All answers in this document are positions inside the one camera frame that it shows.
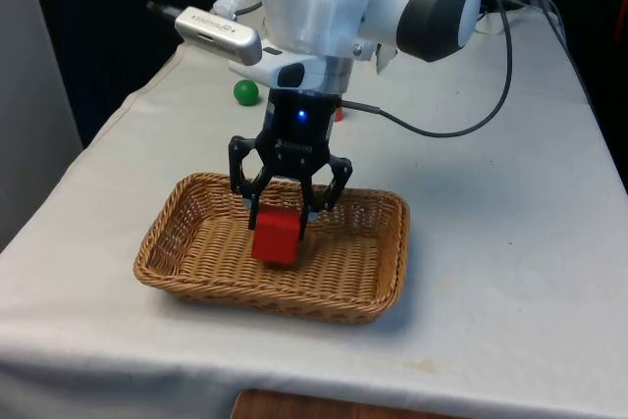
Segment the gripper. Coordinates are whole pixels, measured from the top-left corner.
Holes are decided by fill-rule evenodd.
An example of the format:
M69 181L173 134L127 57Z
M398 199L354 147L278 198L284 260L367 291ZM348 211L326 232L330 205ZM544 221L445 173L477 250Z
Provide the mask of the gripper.
M228 146L232 193L249 201L248 228L255 230L262 192L272 177L299 180L302 205L299 238L304 238L311 214L333 210L352 175L347 158L331 155L330 136L340 97L306 94L288 89L271 89L264 123L258 138L235 135ZM245 176L242 163L255 150L262 160L257 176ZM331 168L333 178L317 195L312 177L322 167Z

